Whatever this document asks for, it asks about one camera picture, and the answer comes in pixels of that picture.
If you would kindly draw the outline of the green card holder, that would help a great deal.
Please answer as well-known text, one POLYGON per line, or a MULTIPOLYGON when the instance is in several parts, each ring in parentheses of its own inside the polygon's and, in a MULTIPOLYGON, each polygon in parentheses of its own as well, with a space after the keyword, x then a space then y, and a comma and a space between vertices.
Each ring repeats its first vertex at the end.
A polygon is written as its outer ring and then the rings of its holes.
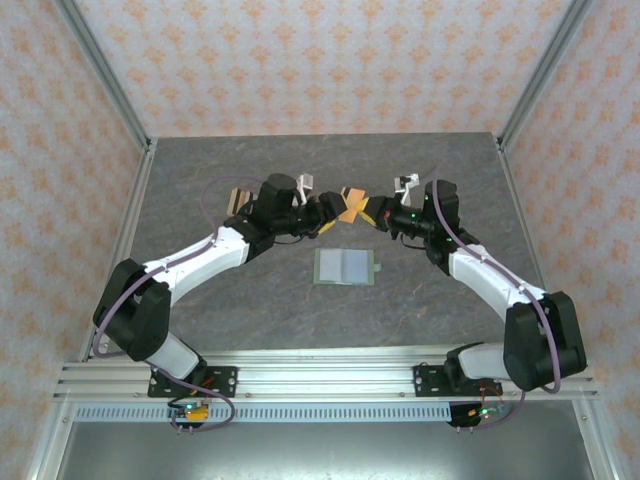
POLYGON ((315 250, 313 283, 372 286, 381 264, 372 250, 323 248, 315 250))

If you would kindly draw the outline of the wide aluminium base beam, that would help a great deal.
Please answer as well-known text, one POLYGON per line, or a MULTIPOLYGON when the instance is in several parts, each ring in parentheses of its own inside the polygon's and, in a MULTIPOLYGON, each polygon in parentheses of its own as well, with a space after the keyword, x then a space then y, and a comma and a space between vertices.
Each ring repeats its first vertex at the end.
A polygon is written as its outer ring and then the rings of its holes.
MULTIPOLYGON (((404 401, 415 397, 413 379, 409 366, 243 366, 233 392, 237 400, 247 401, 404 401)), ((147 368, 70 365, 62 369, 54 397, 77 401, 141 399, 147 395, 150 380, 147 368)))

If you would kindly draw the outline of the circuit board with green light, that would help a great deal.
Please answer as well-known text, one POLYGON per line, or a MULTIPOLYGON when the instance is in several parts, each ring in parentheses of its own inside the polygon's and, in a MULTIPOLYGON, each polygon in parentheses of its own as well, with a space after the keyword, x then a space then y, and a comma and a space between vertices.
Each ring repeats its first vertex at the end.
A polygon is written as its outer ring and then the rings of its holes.
POLYGON ((483 420, 507 413, 504 404, 483 405, 480 402, 452 402, 449 406, 451 419, 448 425, 456 430, 475 429, 483 420))

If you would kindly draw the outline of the grey metal sheet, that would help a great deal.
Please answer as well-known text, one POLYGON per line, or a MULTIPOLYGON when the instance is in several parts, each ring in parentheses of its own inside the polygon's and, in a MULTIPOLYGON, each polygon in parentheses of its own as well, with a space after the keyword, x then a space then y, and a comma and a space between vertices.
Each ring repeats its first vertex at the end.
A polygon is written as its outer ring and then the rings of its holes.
POLYGON ((514 420, 474 433, 432 423, 80 423, 57 480, 594 480, 580 433, 514 420))

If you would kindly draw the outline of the circuit board with yellow connector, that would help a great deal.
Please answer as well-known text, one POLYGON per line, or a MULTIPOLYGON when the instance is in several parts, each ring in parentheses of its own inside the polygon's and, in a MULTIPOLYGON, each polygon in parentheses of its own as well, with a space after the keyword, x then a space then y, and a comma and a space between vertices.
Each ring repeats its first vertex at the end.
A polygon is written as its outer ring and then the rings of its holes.
POLYGON ((201 400, 173 399, 168 408, 170 417, 176 420, 201 423, 209 418, 209 405, 201 400))

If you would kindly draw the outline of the aluminium side rail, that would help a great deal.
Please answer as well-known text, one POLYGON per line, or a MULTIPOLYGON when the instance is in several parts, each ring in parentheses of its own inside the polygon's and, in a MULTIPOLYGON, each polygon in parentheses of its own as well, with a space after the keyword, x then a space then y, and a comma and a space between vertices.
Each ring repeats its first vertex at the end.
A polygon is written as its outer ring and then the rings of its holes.
POLYGON ((104 283, 108 282, 116 265, 130 255, 157 144, 158 138, 151 137, 142 147, 138 167, 121 215, 112 255, 107 264, 104 283))
POLYGON ((494 227, 494 230, 505 237, 505 240, 495 241, 496 257, 514 276, 530 283, 527 290, 531 294, 534 293, 535 288, 538 288, 544 291, 545 295, 549 295, 552 290, 545 286, 542 278, 524 210, 516 191, 512 168, 509 166, 500 139, 493 136, 492 140, 496 151, 495 197, 500 200, 500 206, 497 207, 495 214, 499 227, 494 227))

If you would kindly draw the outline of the narrow aluminium cross rail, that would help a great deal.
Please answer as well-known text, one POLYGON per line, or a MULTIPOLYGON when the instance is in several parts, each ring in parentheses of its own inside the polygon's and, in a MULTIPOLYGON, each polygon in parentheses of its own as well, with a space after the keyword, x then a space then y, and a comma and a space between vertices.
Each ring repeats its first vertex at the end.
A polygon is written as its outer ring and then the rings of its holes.
POLYGON ((258 350, 201 350, 200 355, 207 361, 231 363, 256 362, 313 362, 313 361, 342 361, 342 360, 381 360, 410 359, 417 363, 431 358, 444 358, 446 354, 457 348, 457 345, 412 345, 412 346, 382 346, 382 347, 344 347, 318 349, 258 349, 258 350))

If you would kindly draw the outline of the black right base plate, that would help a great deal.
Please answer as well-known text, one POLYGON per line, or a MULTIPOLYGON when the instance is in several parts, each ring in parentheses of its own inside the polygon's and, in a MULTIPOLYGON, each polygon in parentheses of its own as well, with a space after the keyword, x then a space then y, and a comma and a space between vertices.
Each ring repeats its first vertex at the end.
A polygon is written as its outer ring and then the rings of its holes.
POLYGON ((416 397, 501 396, 502 385, 491 379, 469 379, 461 371, 444 365, 421 363, 413 367, 416 397))

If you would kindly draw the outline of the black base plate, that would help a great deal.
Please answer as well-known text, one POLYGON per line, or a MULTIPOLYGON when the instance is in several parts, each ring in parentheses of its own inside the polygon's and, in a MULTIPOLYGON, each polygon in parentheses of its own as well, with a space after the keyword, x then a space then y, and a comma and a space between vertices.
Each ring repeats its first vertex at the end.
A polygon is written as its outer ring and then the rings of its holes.
MULTIPOLYGON (((233 366, 198 367, 183 382, 203 387, 233 398, 238 382, 238 368, 233 366)), ((190 395, 194 389, 176 383, 158 370, 151 371, 147 395, 151 398, 177 398, 190 395)))
POLYGON ((491 379, 469 379, 461 371, 444 365, 421 363, 413 367, 416 397, 501 396, 502 385, 491 379))

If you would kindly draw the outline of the aluminium frame post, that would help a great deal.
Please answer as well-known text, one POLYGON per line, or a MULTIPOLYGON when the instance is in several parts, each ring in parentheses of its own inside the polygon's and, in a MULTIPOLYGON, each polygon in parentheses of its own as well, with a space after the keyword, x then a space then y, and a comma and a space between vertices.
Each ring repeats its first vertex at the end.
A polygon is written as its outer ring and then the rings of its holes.
POLYGON ((559 61, 580 29, 594 0, 571 0, 555 33, 548 43, 529 81, 520 95, 501 134, 496 138, 500 152, 506 152, 533 110, 539 96, 555 71, 559 61))
POLYGON ((75 36, 84 57, 96 73, 129 134, 144 150, 150 150, 153 140, 143 127, 77 1, 52 0, 52 2, 75 36))

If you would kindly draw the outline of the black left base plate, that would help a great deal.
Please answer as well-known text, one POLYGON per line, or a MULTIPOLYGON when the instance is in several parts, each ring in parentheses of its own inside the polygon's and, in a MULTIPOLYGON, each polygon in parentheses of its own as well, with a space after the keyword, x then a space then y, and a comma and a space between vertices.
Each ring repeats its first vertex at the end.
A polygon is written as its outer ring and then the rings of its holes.
MULTIPOLYGON (((203 387, 233 398, 238 382, 238 368, 233 366, 198 367, 183 382, 203 387)), ((147 395, 151 398, 177 398, 190 395, 194 389, 176 383, 158 370, 151 371, 147 395)))

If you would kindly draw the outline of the aluminium frame leg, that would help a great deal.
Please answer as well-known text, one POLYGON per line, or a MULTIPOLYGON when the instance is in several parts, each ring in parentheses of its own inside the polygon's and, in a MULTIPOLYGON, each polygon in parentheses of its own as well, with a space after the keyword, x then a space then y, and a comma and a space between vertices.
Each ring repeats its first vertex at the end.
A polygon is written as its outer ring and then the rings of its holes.
POLYGON ((599 419, 598 401, 573 400, 572 406, 594 480, 619 480, 617 467, 606 441, 604 424, 599 419))
POLYGON ((54 402, 45 417, 26 480, 56 480, 77 411, 76 402, 54 402))

